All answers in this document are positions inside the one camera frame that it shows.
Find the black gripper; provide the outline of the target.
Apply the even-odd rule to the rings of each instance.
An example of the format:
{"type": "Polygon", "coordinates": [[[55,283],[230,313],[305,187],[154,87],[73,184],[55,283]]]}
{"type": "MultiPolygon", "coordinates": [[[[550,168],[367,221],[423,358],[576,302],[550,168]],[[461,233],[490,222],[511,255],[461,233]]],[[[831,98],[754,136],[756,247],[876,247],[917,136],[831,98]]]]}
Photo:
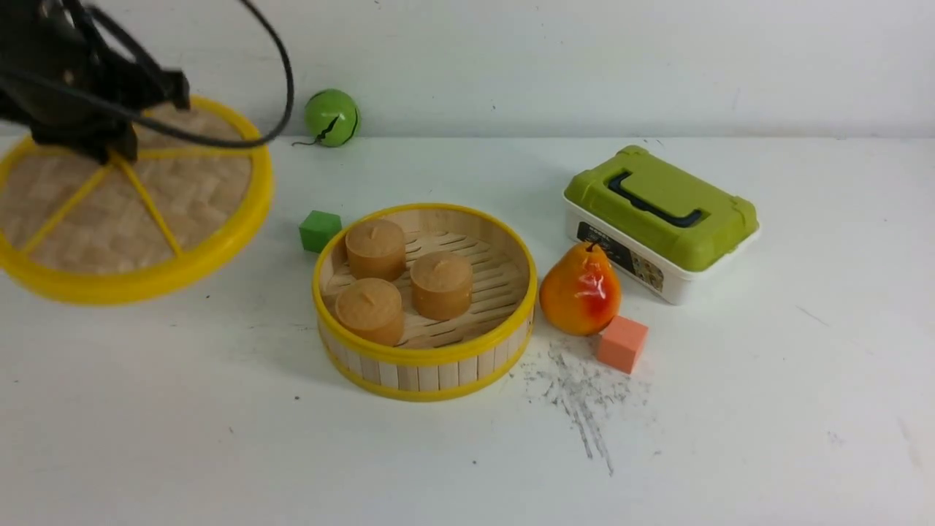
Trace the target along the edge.
{"type": "Polygon", "coordinates": [[[130,115],[190,110],[189,83],[107,13],[80,1],[1,4],[2,120],[100,164],[137,159],[130,115]]]}

